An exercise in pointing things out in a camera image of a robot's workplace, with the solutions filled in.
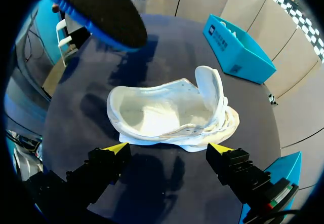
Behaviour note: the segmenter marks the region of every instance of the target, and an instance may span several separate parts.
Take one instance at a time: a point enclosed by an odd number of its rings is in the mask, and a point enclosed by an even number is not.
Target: black wire
[[[30,31],[32,34],[34,34],[36,37],[38,37],[38,39],[39,39],[40,42],[42,43],[42,46],[43,46],[42,54],[41,54],[39,57],[34,58],[34,59],[40,59],[40,58],[43,56],[44,52],[45,52],[45,45],[44,45],[44,42],[43,42],[42,38],[41,38],[39,35],[37,35],[35,32],[33,32],[32,30],[28,30],[28,31]]]
[[[30,130],[30,129],[27,129],[25,126],[19,124],[17,121],[15,121],[13,118],[11,118],[11,117],[7,114],[7,112],[6,112],[5,110],[4,110],[4,115],[7,116],[7,118],[10,119],[12,122],[14,122],[15,124],[19,125],[20,127],[24,128],[24,129],[26,129],[26,130],[29,131],[30,133],[35,134],[35,135],[38,135],[39,137],[42,137],[40,134],[37,134],[37,133],[35,133],[34,131],[32,131],[32,130]]]
[[[20,140],[14,138],[14,136],[11,133],[9,133],[8,131],[6,131],[6,135],[9,138],[9,140],[11,140],[13,143],[16,143],[20,147],[23,147],[25,150],[30,151],[30,152],[36,151],[39,144],[41,143],[41,142],[38,142],[37,145],[34,146],[34,148],[27,148],[25,144],[23,144]]]
[[[27,38],[28,38],[28,40],[29,40],[29,50],[30,50],[30,52],[29,52],[29,56],[28,56],[28,58],[25,57],[26,62],[28,62],[29,59],[31,58],[31,42],[30,42],[30,37],[29,37],[28,33],[27,33]]]
[[[299,210],[283,210],[283,211],[279,211],[279,212],[275,212],[275,213],[270,213],[268,215],[265,215],[263,217],[260,217],[252,222],[250,222],[250,224],[263,224],[265,223],[267,220],[276,218],[276,217],[280,217],[283,215],[287,215],[287,214],[293,214],[296,215],[299,212]]]

